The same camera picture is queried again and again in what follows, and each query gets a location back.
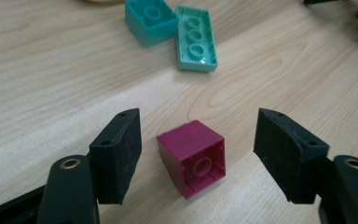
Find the magenta lego brick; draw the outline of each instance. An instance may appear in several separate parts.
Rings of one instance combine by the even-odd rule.
[[[173,184],[191,198],[226,175],[225,139],[198,120],[158,136]]]

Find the wood grain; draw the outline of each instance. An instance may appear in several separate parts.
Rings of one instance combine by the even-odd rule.
[[[293,205],[252,152],[257,109],[287,114],[358,157],[354,2],[167,1],[208,8],[220,64],[179,71],[174,40],[144,49],[124,6],[0,1],[0,204],[44,185],[50,165],[86,154],[118,112],[141,109],[143,154],[124,204],[102,223],[319,223]],[[156,136],[198,119],[226,138],[227,176],[185,200]]]

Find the turquoise lego brick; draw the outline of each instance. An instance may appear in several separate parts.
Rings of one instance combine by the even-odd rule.
[[[176,51],[179,69],[212,72],[219,64],[209,11],[178,6]]]
[[[128,0],[126,23],[145,47],[174,37],[179,22],[164,0]]]

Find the lego stud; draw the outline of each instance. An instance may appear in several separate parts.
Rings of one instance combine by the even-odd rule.
[[[192,44],[188,47],[188,56],[192,60],[201,60],[204,54],[204,49],[200,44]]]
[[[187,33],[187,42],[189,44],[199,43],[202,40],[202,33],[198,30],[191,30]]]
[[[186,26],[187,30],[199,29],[200,21],[197,18],[190,17],[187,19],[185,26]]]
[[[146,7],[144,10],[144,21],[146,26],[158,24],[161,18],[161,12],[156,7]]]
[[[193,175],[196,177],[203,177],[209,173],[212,167],[212,160],[208,157],[204,157],[194,163]]]
[[[60,167],[64,170],[69,170],[69,169],[73,169],[73,168],[77,167],[78,164],[80,164],[79,159],[69,159],[69,160],[63,161],[60,164]]]

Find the screw hole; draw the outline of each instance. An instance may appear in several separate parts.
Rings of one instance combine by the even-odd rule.
[[[62,169],[68,170],[68,169],[72,169],[78,166],[78,164],[80,164],[80,160],[79,159],[69,159],[66,161],[63,161],[60,164],[60,167]]]
[[[315,146],[317,146],[318,144],[317,144],[315,141],[310,140],[310,141],[308,141],[308,145],[315,147]]]
[[[345,164],[349,165],[350,167],[352,167],[354,169],[358,169],[358,160],[345,159],[344,162],[345,162]]]
[[[101,142],[101,145],[102,146],[107,146],[107,145],[109,145],[110,144],[110,141],[103,141],[103,142]]]

